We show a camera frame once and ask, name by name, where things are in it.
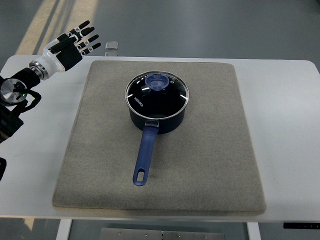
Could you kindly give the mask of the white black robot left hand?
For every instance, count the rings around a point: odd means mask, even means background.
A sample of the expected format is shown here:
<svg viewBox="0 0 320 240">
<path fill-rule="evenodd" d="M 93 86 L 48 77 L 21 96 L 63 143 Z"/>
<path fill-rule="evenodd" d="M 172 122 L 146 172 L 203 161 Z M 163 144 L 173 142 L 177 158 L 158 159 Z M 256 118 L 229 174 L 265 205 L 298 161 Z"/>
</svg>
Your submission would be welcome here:
<svg viewBox="0 0 320 240">
<path fill-rule="evenodd" d="M 42 56 L 36 61 L 40 65 L 45 79 L 55 73 L 70 70 L 84 56 L 101 46 L 101 43 L 97 42 L 99 35 L 90 36 L 95 28 L 89 24 L 90 21 L 86 20 L 72 30 L 61 34 L 44 47 Z"/>
</svg>

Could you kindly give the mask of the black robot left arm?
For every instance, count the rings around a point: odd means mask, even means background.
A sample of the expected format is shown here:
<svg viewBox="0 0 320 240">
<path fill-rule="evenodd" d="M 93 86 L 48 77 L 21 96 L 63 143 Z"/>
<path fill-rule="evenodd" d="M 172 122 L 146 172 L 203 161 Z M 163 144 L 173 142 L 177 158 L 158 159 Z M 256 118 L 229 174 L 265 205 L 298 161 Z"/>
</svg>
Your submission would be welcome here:
<svg viewBox="0 0 320 240">
<path fill-rule="evenodd" d="M 24 124 L 20 114 L 33 109 L 42 99 L 32 90 L 45 78 L 39 65 L 31 64 L 9 78 L 0 78 L 0 142 L 12 137 Z"/>
</svg>

